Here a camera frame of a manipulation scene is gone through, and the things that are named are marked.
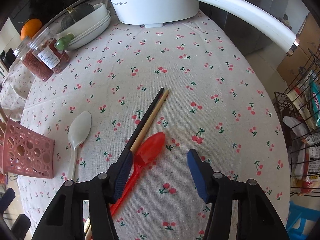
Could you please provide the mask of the white plastic spoon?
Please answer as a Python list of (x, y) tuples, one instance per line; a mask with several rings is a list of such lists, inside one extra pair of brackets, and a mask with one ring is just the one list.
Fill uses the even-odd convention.
[(71, 145), (71, 158), (68, 165), (67, 179), (73, 180), (78, 147), (87, 139), (92, 125), (92, 116), (89, 111), (79, 114), (71, 123), (68, 133), (68, 142)]

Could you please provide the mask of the black chopstick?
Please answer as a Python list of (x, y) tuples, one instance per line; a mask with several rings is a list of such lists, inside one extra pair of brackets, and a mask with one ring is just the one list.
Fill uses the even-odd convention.
[(127, 142), (127, 144), (126, 144), (126, 146), (124, 148), (125, 150), (129, 150), (133, 146), (133, 143), (138, 138), (138, 135), (142, 131), (142, 129), (143, 129), (144, 125), (146, 124), (148, 118), (150, 117), (152, 111), (156, 107), (156, 104), (159, 101), (159, 99), (160, 99), (161, 95), (163, 94), (163, 92), (164, 92), (164, 88), (161, 88), (159, 90), (159, 92), (157, 93), (157, 95), (155, 96), (154, 100), (152, 101), (152, 103), (148, 107), (147, 111), (143, 115), (142, 119), (140, 120), (140, 123), (137, 125), (137, 127), (134, 130), (133, 134), (131, 135), (129, 141)]

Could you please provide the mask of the red plastic spoon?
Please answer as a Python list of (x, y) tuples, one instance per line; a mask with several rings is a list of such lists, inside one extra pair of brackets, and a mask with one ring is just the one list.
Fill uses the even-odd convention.
[(133, 158), (133, 172), (128, 179), (123, 195), (115, 204), (110, 206), (111, 215), (114, 216), (121, 206), (122, 202), (129, 196), (135, 186), (142, 170), (151, 164), (154, 159), (160, 154), (165, 143), (165, 134), (158, 132), (148, 137), (138, 148)]

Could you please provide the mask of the light wooden chopstick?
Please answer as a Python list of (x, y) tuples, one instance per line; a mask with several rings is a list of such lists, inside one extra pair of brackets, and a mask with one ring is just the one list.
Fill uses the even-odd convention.
[(89, 182), (91, 233), (87, 233), (85, 239), (118, 239), (110, 206), (123, 195), (125, 185), (133, 172), (134, 155), (143, 143), (168, 94), (169, 91), (164, 90), (133, 146), (129, 150), (123, 149), (118, 160), (106, 172), (95, 176)]

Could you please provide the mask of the blue plastic stool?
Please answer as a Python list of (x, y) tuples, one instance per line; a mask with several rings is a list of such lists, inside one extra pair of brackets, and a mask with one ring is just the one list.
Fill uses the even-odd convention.
[(307, 220), (317, 222), (319, 219), (319, 211), (296, 205), (293, 201), (290, 202), (289, 216), (287, 219), (287, 232), (302, 235), (304, 226)]

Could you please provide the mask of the pink perforated utensil basket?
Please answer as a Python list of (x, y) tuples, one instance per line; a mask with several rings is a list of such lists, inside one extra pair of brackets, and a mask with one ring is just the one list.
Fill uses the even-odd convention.
[(1, 144), (1, 173), (52, 179), (55, 140), (9, 119)]

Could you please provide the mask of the jar of red berries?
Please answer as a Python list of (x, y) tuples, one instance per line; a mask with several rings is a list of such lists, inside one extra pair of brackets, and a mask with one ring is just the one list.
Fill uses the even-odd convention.
[(46, 82), (52, 75), (50, 70), (40, 59), (38, 59), (30, 48), (31, 39), (26, 36), (14, 51), (14, 55), (41, 81)]

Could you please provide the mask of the jar with white label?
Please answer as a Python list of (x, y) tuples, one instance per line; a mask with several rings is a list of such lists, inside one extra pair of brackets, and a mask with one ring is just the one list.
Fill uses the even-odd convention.
[(54, 73), (61, 73), (69, 63), (69, 56), (64, 50), (56, 48), (57, 39), (49, 28), (43, 29), (31, 39), (30, 49)]

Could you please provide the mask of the stacked white bowls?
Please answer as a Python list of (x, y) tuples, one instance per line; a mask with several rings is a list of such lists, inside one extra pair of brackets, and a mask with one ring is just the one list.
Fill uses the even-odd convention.
[(74, 22), (69, 21), (67, 26), (66, 15), (61, 21), (61, 30), (57, 32), (58, 40), (56, 46), (62, 50), (75, 50), (92, 41), (107, 29), (111, 22), (111, 13), (107, 10), (104, 3), (98, 3), (92, 6), (94, 10), (82, 19)]

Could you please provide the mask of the orange tangerine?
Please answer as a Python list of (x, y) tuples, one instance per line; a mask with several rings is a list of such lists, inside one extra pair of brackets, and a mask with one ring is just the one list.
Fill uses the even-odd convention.
[(33, 38), (41, 28), (42, 22), (39, 19), (33, 18), (28, 20), (21, 29), (20, 39), (24, 40), (26, 37)]

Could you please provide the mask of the dark green squash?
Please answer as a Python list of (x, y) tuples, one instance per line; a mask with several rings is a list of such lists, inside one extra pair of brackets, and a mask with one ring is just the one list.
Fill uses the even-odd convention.
[(88, 14), (94, 11), (94, 7), (89, 3), (83, 3), (79, 6), (73, 8), (67, 8), (67, 14), (61, 21), (62, 30), (66, 30), (70, 26), (74, 25), (76, 22), (80, 21), (82, 18), (86, 17)]

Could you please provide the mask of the white electric cooking pot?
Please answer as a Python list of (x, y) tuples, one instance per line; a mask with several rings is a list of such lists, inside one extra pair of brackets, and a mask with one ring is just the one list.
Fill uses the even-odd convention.
[(199, 3), (222, 9), (258, 29), (287, 55), (299, 46), (297, 35), (275, 17), (245, 0), (110, 0), (121, 23), (161, 27), (195, 16)]

